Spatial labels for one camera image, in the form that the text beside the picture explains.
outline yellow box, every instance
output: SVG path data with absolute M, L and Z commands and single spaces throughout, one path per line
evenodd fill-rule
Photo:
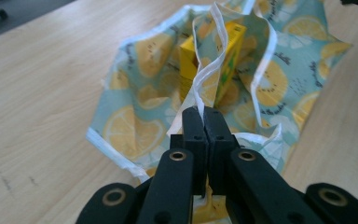
M 229 82 L 234 74 L 234 68 L 240 55 L 241 44 L 246 27 L 234 22 L 226 24 L 228 44 L 226 58 L 220 69 L 220 79 L 217 86 L 215 101 L 218 103 L 225 95 Z M 197 74 L 199 62 L 194 47 L 193 36 L 189 37 L 180 46 L 180 98 L 183 102 L 191 88 L 193 79 Z

